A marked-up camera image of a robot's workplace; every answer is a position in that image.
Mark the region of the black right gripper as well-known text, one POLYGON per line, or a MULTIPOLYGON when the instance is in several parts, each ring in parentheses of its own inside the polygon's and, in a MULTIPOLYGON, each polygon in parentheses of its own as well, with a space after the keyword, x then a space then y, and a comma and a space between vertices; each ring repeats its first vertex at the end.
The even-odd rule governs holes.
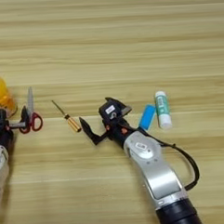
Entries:
POLYGON ((124 103, 118 99, 106 98, 106 100, 114 101, 121 110, 121 113, 116 114, 112 118, 109 115, 102 116, 102 123, 106 132, 101 136, 95 134, 83 117, 80 117, 81 127, 95 145, 98 145, 104 139, 108 138, 109 140, 115 141, 120 147, 123 147, 126 139, 137 131, 137 129, 132 127, 124 118, 124 115, 129 114, 132 108, 130 106, 125 106, 124 103))

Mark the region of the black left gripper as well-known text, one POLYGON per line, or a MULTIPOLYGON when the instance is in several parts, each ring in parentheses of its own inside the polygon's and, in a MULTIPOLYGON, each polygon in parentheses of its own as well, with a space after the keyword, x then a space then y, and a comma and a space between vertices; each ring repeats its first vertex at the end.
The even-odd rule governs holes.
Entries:
POLYGON ((0 146, 9 149, 14 138, 14 133, 10 128, 24 128, 30 123, 30 116, 27 113, 27 107, 24 106, 21 110, 21 119, 19 123, 10 123, 0 125, 0 146))

